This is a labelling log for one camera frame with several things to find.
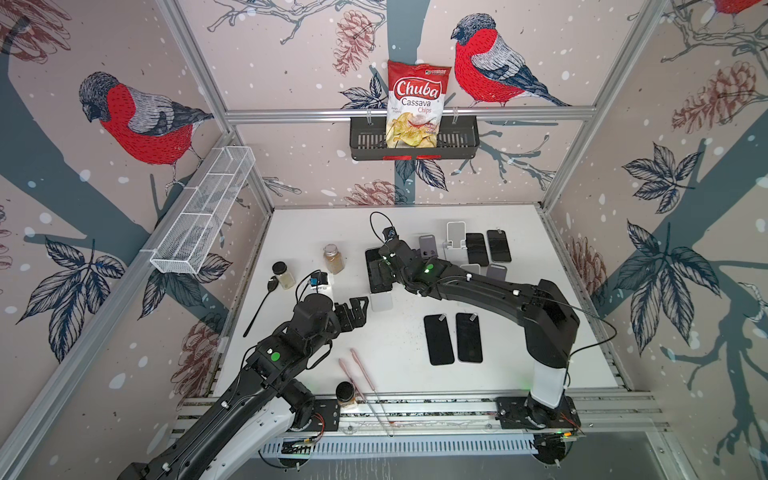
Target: white tabletop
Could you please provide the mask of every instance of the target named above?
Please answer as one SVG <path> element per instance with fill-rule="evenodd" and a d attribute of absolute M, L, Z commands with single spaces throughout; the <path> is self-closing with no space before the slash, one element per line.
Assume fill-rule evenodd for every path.
<path fill-rule="evenodd" d="M 323 247 L 335 243 L 344 256 L 346 266 L 338 275 L 329 276 L 334 301 L 344 303 L 350 297 L 369 295 L 365 250 L 381 245 L 369 225 L 372 211 L 368 208 L 275 211 L 229 341 L 215 396 L 220 396 L 234 380 L 245 350 L 292 316 L 295 304 L 293 289 L 283 290 L 278 286 L 264 303 L 248 337 L 243 338 L 248 322 L 266 293 L 266 282 L 272 276 L 273 263 L 285 262 L 298 281 L 315 269 L 325 269 Z M 419 247 L 421 235 L 434 234 L 441 258 L 445 224 L 449 221 L 465 221 L 470 233 L 485 235 L 486 230 L 505 230 L 512 257 L 510 263 L 503 263 L 508 269 L 506 280 L 533 284 L 538 284 L 542 278 L 551 280 L 569 303 L 578 305 L 576 294 L 532 205 L 403 207 L 381 211 L 392 219 L 398 235 L 411 248 Z M 380 235 L 388 223 L 384 217 L 375 215 L 374 226 Z M 467 263 L 466 250 L 448 250 L 447 254 L 448 260 L 454 263 Z M 315 369 L 300 374 L 298 379 L 316 395 L 333 394 L 336 385 L 346 380 L 339 367 L 339 358 L 343 358 L 360 387 L 366 390 L 365 381 L 349 354 L 349 348 L 354 347 L 381 393 L 493 392 L 530 388 L 534 360 L 526 351 L 522 327 L 496 313 L 471 305 L 413 295 L 399 284 L 393 286 L 392 300 L 392 310 L 373 312 L 369 308 L 367 324 L 339 335 L 333 340 L 333 351 L 328 358 Z M 455 314 L 458 312 L 478 314 L 483 362 L 463 363 L 456 357 L 451 365 L 433 366 L 429 363 L 423 317 L 440 313 L 448 317 L 455 355 Z M 574 349 L 595 343 L 584 314 L 577 314 L 581 325 Z M 613 374 L 597 347 L 578 353 L 569 372 L 571 388 L 616 386 Z"/>

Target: chip bag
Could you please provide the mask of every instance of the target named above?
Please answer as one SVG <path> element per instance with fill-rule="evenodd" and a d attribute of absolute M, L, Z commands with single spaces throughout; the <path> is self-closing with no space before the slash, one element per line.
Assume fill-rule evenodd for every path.
<path fill-rule="evenodd" d="M 450 67 L 387 62 L 386 146 L 437 147 Z"/>

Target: white wire basket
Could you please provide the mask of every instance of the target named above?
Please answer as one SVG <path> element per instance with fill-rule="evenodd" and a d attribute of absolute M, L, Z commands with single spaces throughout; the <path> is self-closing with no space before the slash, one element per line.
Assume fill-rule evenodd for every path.
<path fill-rule="evenodd" d="M 246 182 L 255 159 L 250 147 L 221 149 L 203 181 L 150 261 L 162 273 L 195 274 L 203 266 L 221 225 Z"/>

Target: black lid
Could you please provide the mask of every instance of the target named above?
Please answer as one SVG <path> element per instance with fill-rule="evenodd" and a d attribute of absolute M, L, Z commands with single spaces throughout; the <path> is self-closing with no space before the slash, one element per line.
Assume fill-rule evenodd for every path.
<path fill-rule="evenodd" d="M 349 382 L 341 382 L 336 386 L 336 398 L 340 402 L 348 402 L 355 398 L 355 387 Z"/>
<path fill-rule="evenodd" d="M 272 273 L 275 275 L 283 275 L 287 271 L 288 267 L 286 266 L 285 262 L 276 262 L 274 265 L 272 265 Z"/>

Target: bird head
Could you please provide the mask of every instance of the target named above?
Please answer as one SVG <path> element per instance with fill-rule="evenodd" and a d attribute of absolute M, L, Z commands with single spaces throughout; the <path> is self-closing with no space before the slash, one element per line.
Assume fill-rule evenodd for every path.
<path fill-rule="evenodd" d="M 80 103 L 83 104 L 83 113 L 88 121 L 98 118 L 101 121 L 109 121 L 109 105 L 107 94 L 117 87 L 120 82 L 110 74 L 103 71 L 88 75 L 80 85 Z"/>
<path fill-rule="evenodd" d="M 460 45 L 467 45 L 467 42 L 478 31 L 484 28 L 496 28 L 496 22 L 487 13 L 473 13 L 467 15 L 453 29 L 451 38 L 454 38 Z"/>

